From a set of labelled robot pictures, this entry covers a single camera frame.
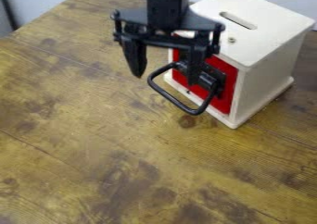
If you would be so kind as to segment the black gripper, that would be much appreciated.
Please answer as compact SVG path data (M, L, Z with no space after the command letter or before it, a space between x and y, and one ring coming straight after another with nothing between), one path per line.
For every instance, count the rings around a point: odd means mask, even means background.
M116 10L114 40L124 47L126 62L136 77L146 70L146 46L192 48L189 85L198 82L208 55L219 54L225 25L201 17L190 9L190 0L146 0L146 7Z

